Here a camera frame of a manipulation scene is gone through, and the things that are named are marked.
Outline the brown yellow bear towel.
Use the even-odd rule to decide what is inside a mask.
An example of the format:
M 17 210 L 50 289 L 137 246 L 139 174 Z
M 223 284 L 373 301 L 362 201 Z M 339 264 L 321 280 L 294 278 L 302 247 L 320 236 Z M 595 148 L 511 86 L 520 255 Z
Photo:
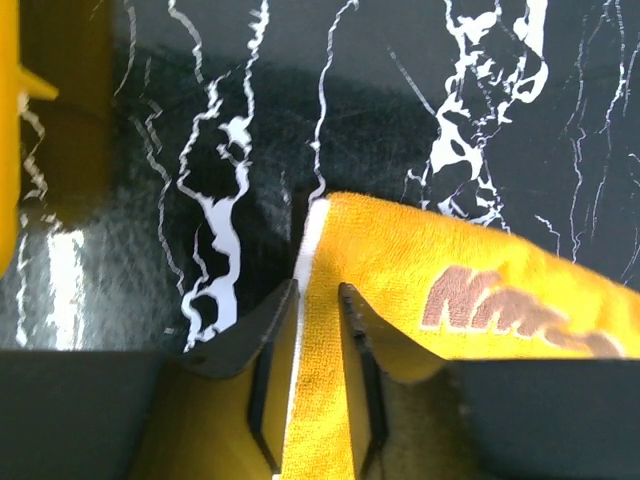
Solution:
M 314 201 L 294 269 L 296 337 L 281 471 L 360 479 L 338 289 L 447 360 L 635 360 L 639 296 L 515 235 L 354 193 Z

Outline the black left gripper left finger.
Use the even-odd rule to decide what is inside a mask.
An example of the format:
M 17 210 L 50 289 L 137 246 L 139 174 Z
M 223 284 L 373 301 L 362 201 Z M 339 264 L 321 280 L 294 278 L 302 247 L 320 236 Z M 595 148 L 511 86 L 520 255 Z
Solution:
M 192 350 L 1 354 L 5 479 L 270 479 L 299 292 L 282 282 Z

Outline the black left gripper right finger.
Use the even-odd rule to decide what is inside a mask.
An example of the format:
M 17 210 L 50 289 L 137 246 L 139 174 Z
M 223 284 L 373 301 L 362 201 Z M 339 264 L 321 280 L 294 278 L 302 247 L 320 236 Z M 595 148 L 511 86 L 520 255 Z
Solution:
M 635 360 L 447 360 L 338 289 L 360 479 L 635 479 Z

